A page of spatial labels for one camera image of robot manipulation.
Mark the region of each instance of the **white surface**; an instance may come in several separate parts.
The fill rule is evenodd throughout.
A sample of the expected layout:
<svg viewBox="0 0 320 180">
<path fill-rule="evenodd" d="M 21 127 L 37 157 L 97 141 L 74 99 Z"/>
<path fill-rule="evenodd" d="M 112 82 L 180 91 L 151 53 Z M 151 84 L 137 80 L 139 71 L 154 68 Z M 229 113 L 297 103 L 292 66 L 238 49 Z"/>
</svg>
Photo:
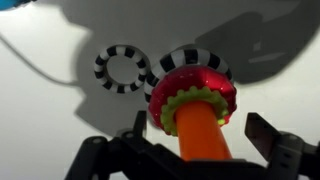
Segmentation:
<svg viewBox="0 0 320 180">
<path fill-rule="evenodd" d="M 63 179 L 86 137 L 111 138 L 118 129 L 132 126 L 136 111 L 146 108 L 143 90 L 114 95 L 100 87 L 92 64 L 102 49 L 131 44 L 154 65 L 166 53 L 244 12 L 260 12 L 269 21 L 290 13 L 296 2 L 48 0 L 0 12 L 3 37 L 51 79 L 74 84 L 53 83 L 0 43 L 0 179 Z M 317 143 L 319 49 L 316 35 L 275 76 L 236 84 L 238 110 L 223 128 L 234 157 L 265 164 L 243 133 L 248 112 Z M 179 151 L 177 139 L 150 125 L 147 137 Z"/>
</svg>

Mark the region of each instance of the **orange peg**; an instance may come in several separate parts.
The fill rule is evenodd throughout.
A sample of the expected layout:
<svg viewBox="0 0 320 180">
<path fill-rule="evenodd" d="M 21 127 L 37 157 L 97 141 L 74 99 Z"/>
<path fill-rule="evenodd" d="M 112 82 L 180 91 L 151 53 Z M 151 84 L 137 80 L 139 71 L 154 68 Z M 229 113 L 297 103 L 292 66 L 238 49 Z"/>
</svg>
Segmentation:
<svg viewBox="0 0 320 180">
<path fill-rule="evenodd" d="M 204 101 L 183 104 L 175 120 L 182 159 L 232 158 L 212 105 Z"/>
</svg>

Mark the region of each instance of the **ring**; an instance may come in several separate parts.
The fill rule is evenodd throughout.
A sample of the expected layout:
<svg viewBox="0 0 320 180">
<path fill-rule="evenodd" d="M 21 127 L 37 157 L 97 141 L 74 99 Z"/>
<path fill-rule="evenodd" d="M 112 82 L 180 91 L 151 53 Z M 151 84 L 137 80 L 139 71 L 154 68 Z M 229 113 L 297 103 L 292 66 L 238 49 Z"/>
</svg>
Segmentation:
<svg viewBox="0 0 320 180">
<path fill-rule="evenodd" d="M 192 64 L 208 66 L 225 74 L 233 82 L 232 73 L 223 59 L 204 49 L 180 49 L 163 57 L 160 63 L 148 73 L 144 85 L 146 102 L 150 103 L 152 90 L 168 73 L 179 67 Z"/>
<path fill-rule="evenodd" d="M 125 56 L 130 58 L 136 63 L 139 68 L 138 78 L 131 84 L 120 84 L 112 80 L 108 75 L 108 69 L 106 64 L 113 56 Z M 148 73 L 147 63 L 149 60 L 144 58 L 144 54 L 137 48 L 128 46 L 128 45 L 116 45 L 108 48 L 106 51 L 103 51 L 96 59 L 94 63 L 94 74 L 98 82 L 106 89 L 115 92 L 115 93 L 127 93 L 133 92 L 139 89 Z"/>
</svg>

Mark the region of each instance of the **striped ring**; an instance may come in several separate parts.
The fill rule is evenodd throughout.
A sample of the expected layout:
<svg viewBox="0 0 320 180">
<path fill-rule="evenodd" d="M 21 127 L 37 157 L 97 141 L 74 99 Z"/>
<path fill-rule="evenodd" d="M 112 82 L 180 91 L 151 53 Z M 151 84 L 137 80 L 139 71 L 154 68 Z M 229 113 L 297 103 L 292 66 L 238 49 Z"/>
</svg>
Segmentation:
<svg viewBox="0 0 320 180">
<path fill-rule="evenodd" d="M 106 68 L 106 64 L 110 60 L 112 56 L 122 55 L 130 58 L 134 61 L 139 68 L 139 76 L 135 80 L 135 82 L 131 84 L 120 84 L 113 81 L 110 77 L 108 77 L 108 70 Z M 106 51 L 103 51 L 96 59 L 94 63 L 94 74 L 100 84 L 102 86 L 112 92 L 116 93 L 127 93 L 133 92 L 139 89 L 148 73 L 147 68 L 148 60 L 144 58 L 144 54 L 137 48 L 127 45 L 116 45 L 108 48 Z"/>
<path fill-rule="evenodd" d="M 223 59 L 204 49 L 180 49 L 163 57 L 148 73 L 144 84 L 146 102 L 150 102 L 152 90 L 170 71 L 191 64 L 208 66 L 225 74 L 233 82 L 231 71 Z"/>
</svg>

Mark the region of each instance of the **black and white striped ring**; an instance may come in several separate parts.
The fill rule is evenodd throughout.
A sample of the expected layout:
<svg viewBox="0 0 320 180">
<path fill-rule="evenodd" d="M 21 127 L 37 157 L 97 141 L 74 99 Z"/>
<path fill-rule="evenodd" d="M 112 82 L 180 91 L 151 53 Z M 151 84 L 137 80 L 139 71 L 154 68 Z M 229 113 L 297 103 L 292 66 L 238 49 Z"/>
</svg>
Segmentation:
<svg viewBox="0 0 320 180">
<path fill-rule="evenodd" d="M 108 70 L 106 64 L 112 56 L 126 56 L 134 61 L 139 68 L 139 76 L 135 82 L 131 84 L 120 85 L 119 83 L 114 82 L 106 74 Z M 137 48 L 127 45 L 116 45 L 108 48 L 106 51 L 103 51 L 96 59 L 94 63 L 94 73 L 97 80 L 102 84 L 106 89 L 116 92 L 116 93 L 127 93 L 133 92 L 141 87 L 146 79 L 148 68 L 148 60 L 144 58 L 143 53 Z"/>
<path fill-rule="evenodd" d="M 156 66 L 148 73 L 144 84 L 146 102 L 151 100 L 152 90 L 170 71 L 188 64 L 198 64 L 211 67 L 217 72 L 226 74 L 228 79 L 233 82 L 231 71 L 227 63 L 204 49 L 180 49 L 173 51 L 160 60 Z"/>
</svg>

